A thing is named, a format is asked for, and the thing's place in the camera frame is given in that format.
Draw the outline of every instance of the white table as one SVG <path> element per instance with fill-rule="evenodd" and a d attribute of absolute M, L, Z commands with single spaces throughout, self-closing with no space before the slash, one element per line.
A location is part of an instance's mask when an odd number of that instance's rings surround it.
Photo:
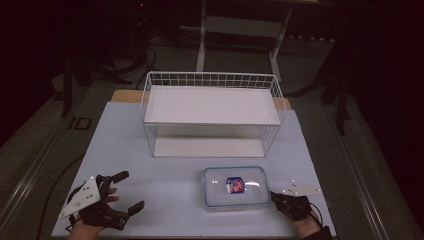
<path fill-rule="evenodd" d="M 90 176 L 127 170 L 118 183 L 121 199 L 111 207 L 126 211 L 140 200 L 145 208 L 123 231 L 105 229 L 101 236 L 124 238 L 284 238 L 296 230 L 273 203 L 252 210 L 208 212 L 201 174 L 209 167 L 260 166 L 270 190 L 281 192 L 292 179 L 319 187 L 319 181 L 294 111 L 287 111 L 265 158 L 153 158 L 141 123 L 139 103 L 109 102 L 70 190 Z M 322 194 L 309 196 L 320 209 L 324 224 L 335 235 Z M 57 221 L 52 236 L 68 235 L 67 219 Z"/>

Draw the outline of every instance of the dark background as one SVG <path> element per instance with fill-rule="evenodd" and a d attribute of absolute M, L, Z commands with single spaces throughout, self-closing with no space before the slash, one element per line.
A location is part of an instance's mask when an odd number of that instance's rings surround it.
<path fill-rule="evenodd" d="M 69 0 L 0 2 L 0 146 L 54 95 L 50 80 L 63 71 L 69 46 L 98 62 L 110 61 L 111 50 L 118 47 L 115 36 L 128 33 L 120 26 L 133 19 L 128 6 L 117 13 L 109 11 L 119 9 L 108 8 L 112 4 Z M 200 1 L 155 1 L 151 7 L 151 19 L 170 32 L 180 24 L 199 25 Z M 350 94 L 357 99 L 410 209 L 424 229 L 424 4 L 376 0 L 367 2 L 367 8 L 371 11 L 358 10 L 342 25 L 345 27 L 328 62 L 350 78 Z M 99 18 L 99 9 L 110 18 Z M 331 11 L 334 18 L 343 12 Z M 258 14 L 269 16 L 255 11 L 255 16 Z M 288 31 L 295 33 L 296 27 L 301 28 L 301 24 L 289 26 Z"/>

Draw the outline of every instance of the white wire basket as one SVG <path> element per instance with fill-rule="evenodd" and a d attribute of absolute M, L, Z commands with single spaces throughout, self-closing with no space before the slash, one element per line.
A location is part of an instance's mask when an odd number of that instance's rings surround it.
<path fill-rule="evenodd" d="M 141 100 L 155 157 L 265 157 L 285 110 L 268 74 L 149 72 Z"/>

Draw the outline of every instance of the metal wire mesh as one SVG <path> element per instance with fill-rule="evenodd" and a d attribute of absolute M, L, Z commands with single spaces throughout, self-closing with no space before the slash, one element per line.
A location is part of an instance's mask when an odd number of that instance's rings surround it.
<path fill-rule="evenodd" d="M 220 72 L 149 72 L 144 86 L 141 111 L 143 125 L 152 153 L 154 153 L 155 149 L 157 126 L 145 124 L 144 119 L 149 104 L 149 94 L 154 85 L 269 89 L 280 123 L 284 120 L 286 106 L 278 80 L 274 75 Z M 260 138 L 265 155 L 271 147 L 278 130 L 279 126 L 260 127 Z"/>

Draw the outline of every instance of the plastic box lid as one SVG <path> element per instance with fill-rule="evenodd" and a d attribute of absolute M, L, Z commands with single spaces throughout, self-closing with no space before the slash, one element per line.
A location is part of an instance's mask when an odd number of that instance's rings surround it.
<path fill-rule="evenodd" d="M 203 172 L 205 204 L 212 209 L 269 204 L 270 193 L 261 167 L 207 168 Z"/>

